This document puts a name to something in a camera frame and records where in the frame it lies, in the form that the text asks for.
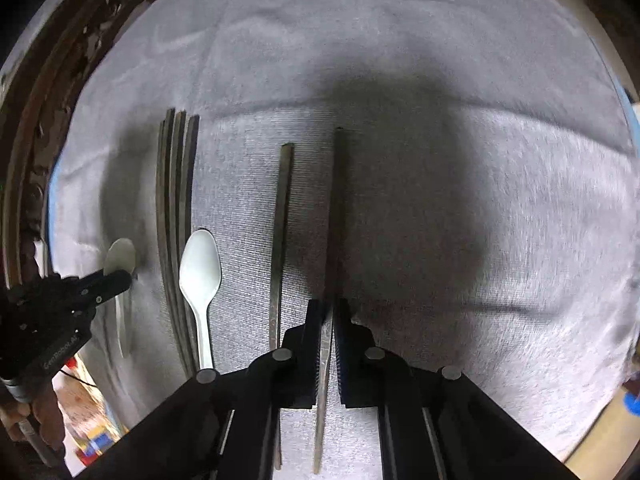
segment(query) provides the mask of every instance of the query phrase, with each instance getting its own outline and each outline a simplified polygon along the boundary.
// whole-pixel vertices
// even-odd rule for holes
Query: black cable
[[[88,383],[88,382],[86,382],[86,381],[83,381],[82,379],[80,379],[80,378],[76,377],[76,376],[75,376],[75,375],[73,375],[73,374],[70,374],[69,372],[65,372],[64,370],[60,370],[60,372],[62,372],[63,374],[65,374],[67,377],[71,377],[72,379],[75,379],[75,380],[76,380],[76,381],[78,381],[79,383],[86,384],[87,386],[91,386],[92,388],[97,388],[97,387],[98,387],[98,386],[96,386],[95,384],[91,384],[91,383]]]

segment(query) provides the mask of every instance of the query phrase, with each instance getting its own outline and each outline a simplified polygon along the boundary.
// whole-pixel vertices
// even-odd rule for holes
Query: gray cloth
[[[358,319],[411,364],[462,366],[560,458],[580,441],[638,332],[638,165],[606,66],[555,1],[154,3],[82,92],[54,208],[63,274],[100,267],[118,237],[142,255],[132,357],[116,357],[107,309],[85,354],[129,425],[183,380],[154,213],[168,107],[201,117],[192,215],[222,258],[219,371],[268,350],[283,142],[296,143],[284,328],[321,294],[341,126],[344,295]],[[311,477],[314,423],[282,413],[276,478]],[[322,478],[382,476],[375,410],[339,405],[335,364],[324,442]]]

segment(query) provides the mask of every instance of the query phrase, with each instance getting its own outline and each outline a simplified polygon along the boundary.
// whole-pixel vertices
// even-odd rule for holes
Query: spoon
[[[116,270],[126,270],[133,274],[136,268],[136,248],[128,238],[118,238],[111,244],[104,261],[105,275]],[[116,296],[116,330],[118,332],[118,346],[122,357],[127,357],[130,352],[129,324],[131,312],[130,289]]]
[[[198,336],[200,370],[213,368],[207,310],[220,288],[222,269],[213,235],[206,229],[194,232],[184,247],[180,261],[180,290],[193,310]]]

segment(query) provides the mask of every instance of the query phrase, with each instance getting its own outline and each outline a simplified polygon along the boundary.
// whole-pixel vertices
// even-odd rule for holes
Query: utensil
[[[136,269],[136,248],[128,238],[118,238],[111,244],[104,261],[105,275],[115,270],[126,270],[133,274]],[[116,296],[116,330],[118,333],[118,346],[122,357],[128,357],[131,348],[130,323],[131,294],[130,289]]]
[[[184,247],[179,283],[196,319],[200,370],[213,368],[207,310],[220,288],[221,280],[222,269],[216,240],[206,229],[199,229],[189,237]]]

